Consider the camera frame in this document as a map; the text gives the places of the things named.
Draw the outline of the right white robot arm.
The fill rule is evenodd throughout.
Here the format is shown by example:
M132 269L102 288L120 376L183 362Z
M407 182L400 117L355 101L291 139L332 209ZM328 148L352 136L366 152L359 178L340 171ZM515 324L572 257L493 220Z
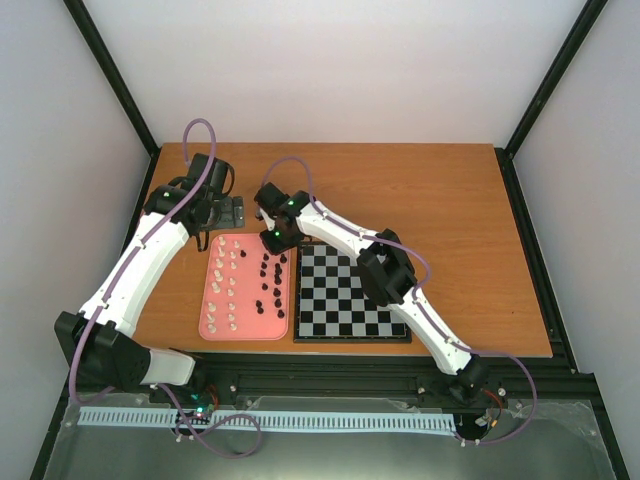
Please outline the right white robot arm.
M356 263L366 297L394 312L431 353L436 366L449 377L449 395L469 405L484 388L488 367L462 342L429 303L410 260L414 252L397 234L356 225L329 210L305 191L290 196L266 182L254 201L266 229L260 238L272 254L314 237Z

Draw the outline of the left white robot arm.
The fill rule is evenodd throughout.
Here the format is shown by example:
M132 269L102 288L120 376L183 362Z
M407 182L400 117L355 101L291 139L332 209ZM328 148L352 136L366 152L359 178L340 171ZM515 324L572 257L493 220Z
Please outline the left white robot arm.
M110 389L172 385L186 402L208 390L206 369L188 354L145 347L133 338L141 312L176 253L189 239L199 251L233 207L235 170L205 154L188 172L149 195L134 236L98 291L76 313L63 312L54 331L69 363L69 388L86 378Z

